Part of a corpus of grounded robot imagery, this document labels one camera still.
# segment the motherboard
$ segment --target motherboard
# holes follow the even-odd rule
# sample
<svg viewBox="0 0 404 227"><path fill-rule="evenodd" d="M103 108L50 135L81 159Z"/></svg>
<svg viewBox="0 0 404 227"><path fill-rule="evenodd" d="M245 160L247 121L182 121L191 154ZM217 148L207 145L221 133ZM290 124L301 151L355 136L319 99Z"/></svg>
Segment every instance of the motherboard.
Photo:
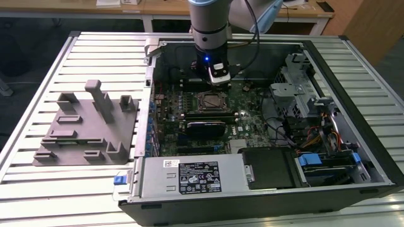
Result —
<svg viewBox="0 0 404 227"><path fill-rule="evenodd" d="M261 116L263 89L235 81L215 91L199 81L155 89L158 156L235 153L270 146Z"/></svg>

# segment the power supply label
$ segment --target power supply label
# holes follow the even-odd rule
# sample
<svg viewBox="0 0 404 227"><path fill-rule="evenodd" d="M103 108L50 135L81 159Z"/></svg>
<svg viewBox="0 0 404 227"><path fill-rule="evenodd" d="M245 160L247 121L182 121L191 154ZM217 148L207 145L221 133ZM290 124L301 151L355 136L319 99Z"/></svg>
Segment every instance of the power supply label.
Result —
<svg viewBox="0 0 404 227"><path fill-rule="evenodd" d="M217 162L178 164L178 193L182 195L221 192Z"/></svg>

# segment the blue latch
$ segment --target blue latch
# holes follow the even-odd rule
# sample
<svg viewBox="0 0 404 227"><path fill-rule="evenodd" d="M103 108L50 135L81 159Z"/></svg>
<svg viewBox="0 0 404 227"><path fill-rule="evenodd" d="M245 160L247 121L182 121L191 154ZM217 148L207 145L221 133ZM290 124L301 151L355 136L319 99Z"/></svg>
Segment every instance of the blue latch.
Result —
<svg viewBox="0 0 404 227"><path fill-rule="evenodd" d="M125 185L125 184L126 184L126 176L113 177L113 185Z"/></svg>
<svg viewBox="0 0 404 227"><path fill-rule="evenodd" d="M351 153L351 157L355 163L359 163L359 156L357 153Z"/></svg>
<svg viewBox="0 0 404 227"><path fill-rule="evenodd" d="M149 108L150 108L150 110L154 110L155 106L154 106L153 102L149 103Z"/></svg>
<svg viewBox="0 0 404 227"><path fill-rule="evenodd" d="M305 165L321 165L321 159L317 154L303 154L298 157L298 163L301 166Z"/></svg>

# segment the gray plastic block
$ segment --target gray plastic block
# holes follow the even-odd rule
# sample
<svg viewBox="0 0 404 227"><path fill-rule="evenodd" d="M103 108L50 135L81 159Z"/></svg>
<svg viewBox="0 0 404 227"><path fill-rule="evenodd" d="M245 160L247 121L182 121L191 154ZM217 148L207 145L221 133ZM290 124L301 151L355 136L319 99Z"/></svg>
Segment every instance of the gray plastic block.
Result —
<svg viewBox="0 0 404 227"><path fill-rule="evenodd" d="M99 150L85 150L83 151L83 158L86 161L101 161L103 160L103 155Z"/></svg>
<svg viewBox="0 0 404 227"><path fill-rule="evenodd" d="M101 82L89 80L85 90L94 100L78 100L62 93L59 110L41 141L31 165L121 165L127 162L137 100L109 99Z"/></svg>

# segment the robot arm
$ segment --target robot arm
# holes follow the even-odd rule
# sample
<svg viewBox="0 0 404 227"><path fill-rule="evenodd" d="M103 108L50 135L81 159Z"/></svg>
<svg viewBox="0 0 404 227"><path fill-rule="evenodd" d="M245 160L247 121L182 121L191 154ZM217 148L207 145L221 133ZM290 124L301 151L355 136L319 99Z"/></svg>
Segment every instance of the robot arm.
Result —
<svg viewBox="0 0 404 227"><path fill-rule="evenodd" d="M226 60L226 27L233 25L254 31L245 0L187 0L190 24L197 52L195 71L211 85L230 80ZM262 19L258 32L265 32L274 21L282 0L251 0L250 7Z"/></svg>
<svg viewBox="0 0 404 227"><path fill-rule="evenodd" d="M211 85L230 80L226 60L226 26L231 0L189 0L195 69Z"/></svg>

